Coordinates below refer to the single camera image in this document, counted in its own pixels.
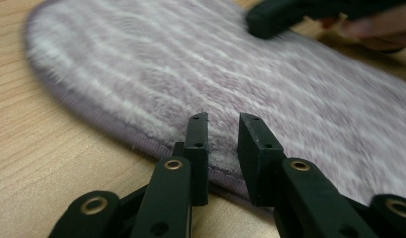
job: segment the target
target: black plastic part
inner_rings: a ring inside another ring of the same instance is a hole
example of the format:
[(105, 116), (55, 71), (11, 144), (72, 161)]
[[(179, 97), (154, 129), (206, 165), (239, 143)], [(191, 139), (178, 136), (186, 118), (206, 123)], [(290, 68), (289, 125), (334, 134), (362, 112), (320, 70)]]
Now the black plastic part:
[(135, 219), (140, 209), (147, 186), (144, 186), (121, 199), (122, 228), (119, 229), (118, 238), (126, 238), (131, 234)]
[(67, 209), (49, 237), (116, 237), (122, 225), (119, 197), (108, 191), (88, 193)]
[(250, 34), (269, 39), (304, 16), (319, 19), (345, 13), (357, 19), (402, 3), (406, 0), (264, 0), (248, 12), (246, 22)]
[(208, 204), (208, 113), (190, 117), (184, 142), (184, 157), (191, 163), (193, 206)]
[(261, 118), (240, 113), (237, 153), (252, 204), (274, 206), (274, 175), (286, 155)]
[(378, 237), (315, 164), (288, 158), (282, 168), (285, 193), (303, 227), (303, 237)]
[(406, 238), (406, 199), (396, 195), (376, 195), (370, 203), (372, 227), (380, 237)]
[(304, 237), (304, 229), (286, 196), (279, 195), (273, 215), (280, 238)]
[(187, 159), (169, 157), (158, 162), (130, 237), (190, 237), (190, 178), (191, 167)]

